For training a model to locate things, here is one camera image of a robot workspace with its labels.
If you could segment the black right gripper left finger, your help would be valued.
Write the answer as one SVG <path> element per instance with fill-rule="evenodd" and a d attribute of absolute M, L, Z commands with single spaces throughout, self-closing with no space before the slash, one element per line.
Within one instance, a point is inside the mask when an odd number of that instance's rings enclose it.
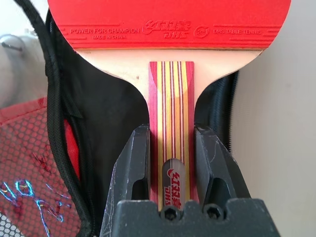
<path fill-rule="evenodd" d="M 148 125 L 141 125 L 136 128 L 114 164 L 100 231 L 101 237 L 113 236 L 117 204 L 121 200 L 132 200 L 134 183 L 145 180 L 145 193 L 141 194 L 138 199 L 149 199 L 148 140 Z"/>

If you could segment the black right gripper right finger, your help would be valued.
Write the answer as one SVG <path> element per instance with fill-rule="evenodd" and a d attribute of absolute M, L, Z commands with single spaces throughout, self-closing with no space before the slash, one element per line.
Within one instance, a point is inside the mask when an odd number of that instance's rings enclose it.
<path fill-rule="evenodd" d="M 194 142 L 194 168 L 200 205 L 225 205 L 232 198 L 251 197 L 238 163 L 213 129 L 195 125 Z"/>

